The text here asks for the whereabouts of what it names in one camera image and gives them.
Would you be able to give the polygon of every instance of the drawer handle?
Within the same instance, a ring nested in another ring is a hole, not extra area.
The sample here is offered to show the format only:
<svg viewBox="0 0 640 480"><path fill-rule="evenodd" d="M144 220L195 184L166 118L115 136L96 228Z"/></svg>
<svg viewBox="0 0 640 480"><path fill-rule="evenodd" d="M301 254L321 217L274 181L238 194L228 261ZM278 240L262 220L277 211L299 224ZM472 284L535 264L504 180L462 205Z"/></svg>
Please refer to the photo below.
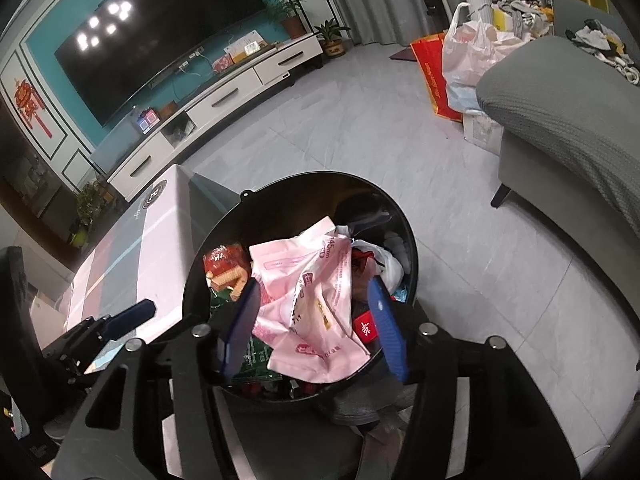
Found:
<svg viewBox="0 0 640 480"><path fill-rule="evenodd" d="M220 106L220 104L223 101L226 101L227 99L229 99L232 95L235 95L239 92L240 90L238 88L234 88L231 92L229 92L227 95L225 95L223 98L218 99L215 103L213 103L211 105L211 108L215 108L216 106Z"/></svg>
<svg viewBox="0 0 640 480"><path fill-rule="evenodd" d="M287 59L285 59L284 61L279 62L279 63L278 63L278 65L279 65L279 66L286 65L289 61L293 61L294 59L296 59L296 58L298 58L298 57L300 57L300 56L304 56L304 55L305 55L304 51L303 51L303 50L301 50L299 53L294 54L294 55L293 55L293 56L291 56L291 57L287 57Z"/></svg>
<svg viewBox="0 0 640 480"><path fill-rule="evenodd" d="M138 176L140 172L149 165L150 162L151 162L151 155L149 155L145 160L143 160L142 164L140 164L135 170L131 172L131 176Z"/></svg>

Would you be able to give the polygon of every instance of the pink plastic wrapper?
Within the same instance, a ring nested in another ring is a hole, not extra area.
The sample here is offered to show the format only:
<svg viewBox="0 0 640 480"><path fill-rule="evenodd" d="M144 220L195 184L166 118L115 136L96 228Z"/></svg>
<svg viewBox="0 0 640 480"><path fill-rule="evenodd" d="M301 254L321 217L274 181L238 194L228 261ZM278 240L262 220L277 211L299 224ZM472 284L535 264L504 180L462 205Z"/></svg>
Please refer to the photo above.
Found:
<svg viewBox="0 0 640 480"><path fill-rule="evenodd" d="M254 335L269 369L333 383L369 360L351 327L351 241L325 217L300 236L249 247L261 306Z"/></svg>

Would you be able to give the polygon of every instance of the sofa leg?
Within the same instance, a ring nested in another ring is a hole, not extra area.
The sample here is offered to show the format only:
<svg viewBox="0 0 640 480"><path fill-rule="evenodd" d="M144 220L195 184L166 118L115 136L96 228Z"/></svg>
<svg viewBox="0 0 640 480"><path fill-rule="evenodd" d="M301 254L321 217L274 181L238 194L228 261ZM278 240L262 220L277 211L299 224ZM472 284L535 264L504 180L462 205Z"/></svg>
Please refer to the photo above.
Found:
<svg viewBox="0 0 640 480"><path fill-rule="evenodd" d="M500 184L498 191L495 192L494 197L491 200L491 207L499 208L504 202L504 199L507 198L507 195L511 192L511 188L505 186L504 184Z"/></svg>

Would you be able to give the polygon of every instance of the white tv cabinet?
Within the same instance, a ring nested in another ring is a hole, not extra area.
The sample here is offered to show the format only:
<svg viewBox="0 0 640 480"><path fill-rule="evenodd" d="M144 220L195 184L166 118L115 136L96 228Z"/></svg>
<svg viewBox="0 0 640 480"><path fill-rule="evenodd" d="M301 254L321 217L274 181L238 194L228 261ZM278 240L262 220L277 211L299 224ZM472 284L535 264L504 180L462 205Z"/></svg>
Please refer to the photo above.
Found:
<svg viewBox="0 0 640 480"><path fill-rule="evenodd" d="M233 111L289 77L289 70L322 54L318 39L306 34L258 55L191 99L140 143L108 178L131 202L165 167ZM177 144L168 136L172 121L186 114L194 130Z"/></svg>

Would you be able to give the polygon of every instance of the gray tile floor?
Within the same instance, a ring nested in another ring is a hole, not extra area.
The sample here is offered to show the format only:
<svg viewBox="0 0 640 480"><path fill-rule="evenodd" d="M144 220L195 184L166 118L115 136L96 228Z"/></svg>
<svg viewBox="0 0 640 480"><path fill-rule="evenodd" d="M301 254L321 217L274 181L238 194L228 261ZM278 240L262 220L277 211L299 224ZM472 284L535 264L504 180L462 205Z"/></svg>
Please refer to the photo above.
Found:
<svg viewBox="0 0 640 480"><path fill-rule="evenodd" d="M388 59L398 49L360 46L332 60L187 165L237 192L323 169L385 189L418 239L418 298L428 314L456 337L503 335L585 470L632 402L640 341L602 284L536 215L517 200L489 206L498 158L434 115L418 65ZM468 405L459 405L463 428ZM458 466L463 442L456 438Z"/></svg>

